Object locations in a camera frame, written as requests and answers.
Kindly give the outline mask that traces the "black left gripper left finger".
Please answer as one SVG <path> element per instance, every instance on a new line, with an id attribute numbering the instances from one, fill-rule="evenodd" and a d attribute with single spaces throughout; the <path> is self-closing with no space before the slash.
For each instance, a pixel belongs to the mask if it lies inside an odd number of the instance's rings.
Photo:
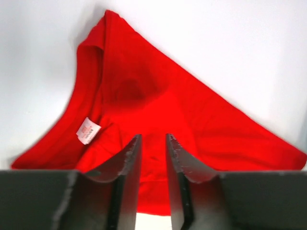
<path id="1" fill-rule="evenodd" d="M 87 173 L 2 170 L 3 230 L 132 230 L 142 159 L 136 135 L 115 156 Z"/>

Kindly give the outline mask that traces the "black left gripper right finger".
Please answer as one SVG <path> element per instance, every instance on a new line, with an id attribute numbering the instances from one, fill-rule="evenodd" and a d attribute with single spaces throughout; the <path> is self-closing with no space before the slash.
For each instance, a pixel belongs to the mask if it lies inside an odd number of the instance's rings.
<path id="1" fill-rule="evenodd" d="M 305 171 L 216 171 L 166 136 L 174 230 L 304 230 Z"/>

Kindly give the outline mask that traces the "red t shirt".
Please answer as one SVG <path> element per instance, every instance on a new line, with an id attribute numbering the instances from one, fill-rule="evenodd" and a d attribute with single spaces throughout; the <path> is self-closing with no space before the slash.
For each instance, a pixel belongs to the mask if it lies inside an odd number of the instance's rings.
<path id="1" fill-rule="evenodd" d="M 219 171 L 300 170 L 306 154 L 254 122 L 165 56 L 113 11 L 77 49 L 59 121 L 13 169 L 88 172 L 142 135 L 138 211 L 170 214 L 165 136 Z"/>

